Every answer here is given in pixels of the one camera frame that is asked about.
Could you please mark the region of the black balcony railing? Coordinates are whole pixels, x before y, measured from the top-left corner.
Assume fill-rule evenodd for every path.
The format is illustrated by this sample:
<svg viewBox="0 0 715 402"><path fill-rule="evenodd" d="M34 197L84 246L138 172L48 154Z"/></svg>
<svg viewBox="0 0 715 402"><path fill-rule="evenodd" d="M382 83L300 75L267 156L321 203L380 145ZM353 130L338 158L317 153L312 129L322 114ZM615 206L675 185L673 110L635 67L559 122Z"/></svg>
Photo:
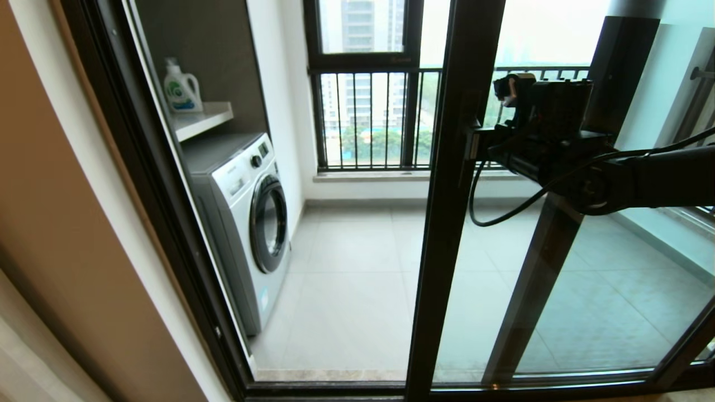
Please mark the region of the black balcony railing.
<svg viewBox="0 0 715 402"><path fill-rule="evenodd" d="M440 67L311 75L317 171L430 170Z"/></svg>

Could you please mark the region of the stone window sill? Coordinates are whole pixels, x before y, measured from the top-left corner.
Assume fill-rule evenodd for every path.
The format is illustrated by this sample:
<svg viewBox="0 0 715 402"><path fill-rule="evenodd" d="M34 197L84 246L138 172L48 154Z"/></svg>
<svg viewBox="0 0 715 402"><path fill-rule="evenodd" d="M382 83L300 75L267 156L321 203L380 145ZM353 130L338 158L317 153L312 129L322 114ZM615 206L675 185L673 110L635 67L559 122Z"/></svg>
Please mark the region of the stone window sill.
<svg viewBox="0 0 715 402"><path fill-rule="evenodd" d="M431 170L366 170L366 171L324 171L312 177L313 183L382 183L383 181L430 181ZM485 170L481 180L524 181L523 176L507 170Z"/></svg>

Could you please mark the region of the dark framed fixed glass panel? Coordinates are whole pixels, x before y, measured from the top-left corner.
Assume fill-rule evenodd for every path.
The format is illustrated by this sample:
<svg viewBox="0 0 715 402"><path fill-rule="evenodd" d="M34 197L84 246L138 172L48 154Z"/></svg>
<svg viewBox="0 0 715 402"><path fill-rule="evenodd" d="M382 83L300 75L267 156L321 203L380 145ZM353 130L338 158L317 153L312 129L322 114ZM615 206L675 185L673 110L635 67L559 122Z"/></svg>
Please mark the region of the dark framed fixed glass panel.
<svg viewBox="0 0 715 402"><path fill-rule="evenodd" d="M690 80L695 66L715 71L711 8L606 16L588 75L557 79L593 81L580 130L611 135L618 151L655 149L715 126L715 82ZM616 371L641 377L705 308L715 312L715 207L585 216L554 193L535 203L541 213L484 384L547 376L551 385ZM706 330L697 363L715 358L713 338Z"/></svg>

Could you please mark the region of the white front-load washing machine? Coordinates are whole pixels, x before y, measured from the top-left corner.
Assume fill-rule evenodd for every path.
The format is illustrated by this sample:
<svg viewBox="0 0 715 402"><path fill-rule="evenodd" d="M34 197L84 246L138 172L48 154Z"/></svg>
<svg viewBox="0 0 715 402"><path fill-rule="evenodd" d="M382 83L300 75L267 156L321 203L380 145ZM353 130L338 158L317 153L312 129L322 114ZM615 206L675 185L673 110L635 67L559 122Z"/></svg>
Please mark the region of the white front-load washing machine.
<svg viewBox="0 0 715 402"><path fill-rule="evenodd" d="M288 201L268 134L182 143L197 208L246 336L270 320L288 272Z"/></svg>

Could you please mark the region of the dark cabinet niche panel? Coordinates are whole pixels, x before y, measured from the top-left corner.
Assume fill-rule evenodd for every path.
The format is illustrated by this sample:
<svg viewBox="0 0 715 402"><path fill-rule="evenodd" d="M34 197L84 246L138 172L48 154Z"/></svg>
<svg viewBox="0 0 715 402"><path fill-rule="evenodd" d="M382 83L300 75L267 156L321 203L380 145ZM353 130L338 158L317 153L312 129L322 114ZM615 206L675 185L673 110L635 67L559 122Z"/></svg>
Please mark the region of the dark cabinet niche panel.
<svg viewBox="0 0 715 402"><path fill-rule="evenodd" d="M221 133L268 132L247 0L134 0L159 78L166 59L197 77L204 102L230 102Z"/></svg>

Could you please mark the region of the white detergent bottle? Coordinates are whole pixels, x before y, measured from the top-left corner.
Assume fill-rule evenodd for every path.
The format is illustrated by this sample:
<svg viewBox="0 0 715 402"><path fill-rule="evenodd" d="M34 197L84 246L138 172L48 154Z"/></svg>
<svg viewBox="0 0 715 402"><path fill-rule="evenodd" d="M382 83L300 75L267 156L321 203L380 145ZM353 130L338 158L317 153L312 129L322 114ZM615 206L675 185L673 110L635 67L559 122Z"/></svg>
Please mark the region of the white detergent bottle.
<svg viewBox="0 0 715 402"><path fill-rule="evenodd" d="M175 57L166 57L164 64L166 74L163 80L163 92L171 112L174 114L204 112L196 76L183 72Z"/></svg>

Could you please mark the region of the dark balcony window frame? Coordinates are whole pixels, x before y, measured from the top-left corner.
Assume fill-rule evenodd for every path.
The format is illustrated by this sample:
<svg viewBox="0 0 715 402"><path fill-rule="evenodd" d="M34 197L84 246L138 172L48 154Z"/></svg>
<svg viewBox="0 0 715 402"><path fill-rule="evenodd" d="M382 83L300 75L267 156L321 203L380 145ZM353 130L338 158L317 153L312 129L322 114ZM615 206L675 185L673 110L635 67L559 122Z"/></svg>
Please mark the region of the dark balcony window frame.
<svg viewBox="0 0 715 402"><path fill-rule="evenodd" d="M317 171L418 169L426 0L302 0Z"/></svg>

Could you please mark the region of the white wall shelf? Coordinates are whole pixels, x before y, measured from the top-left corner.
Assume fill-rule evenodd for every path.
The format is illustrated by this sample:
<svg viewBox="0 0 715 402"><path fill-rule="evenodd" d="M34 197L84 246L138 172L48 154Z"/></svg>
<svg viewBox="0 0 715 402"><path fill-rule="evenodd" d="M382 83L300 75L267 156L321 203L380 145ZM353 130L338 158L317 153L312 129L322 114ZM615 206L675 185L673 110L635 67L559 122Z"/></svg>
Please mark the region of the white wall shelf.
<svg viewBox="0 0 715 402"><path fill-rule="evenodd" d="M179 142L201 135L234 118L231 102L205 102L198 113L172 114L169 122Z"/></svg>

